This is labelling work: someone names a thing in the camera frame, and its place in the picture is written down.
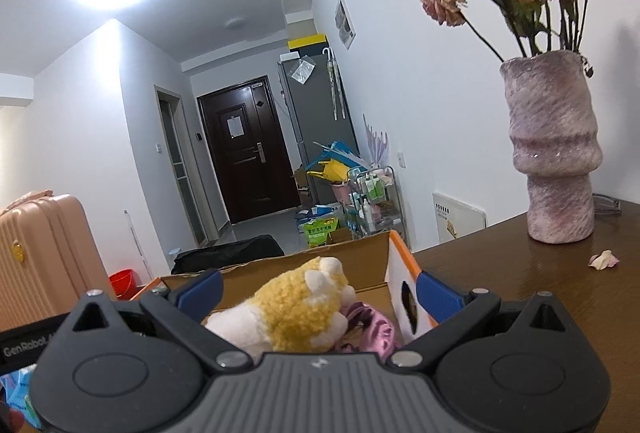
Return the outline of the person's hand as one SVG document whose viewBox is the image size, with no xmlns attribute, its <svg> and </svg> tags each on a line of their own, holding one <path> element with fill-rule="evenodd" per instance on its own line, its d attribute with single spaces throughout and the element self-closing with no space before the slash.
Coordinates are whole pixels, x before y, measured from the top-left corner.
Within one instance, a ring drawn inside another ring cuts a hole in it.
<svg viewBox="0 0 640 433">
<path fill-rule="evenodd" d="M 0 403 L 1 431 L 18 433 L 24 425 L 23 414 L 6 405 L 3 401 Z"/>
</svg>

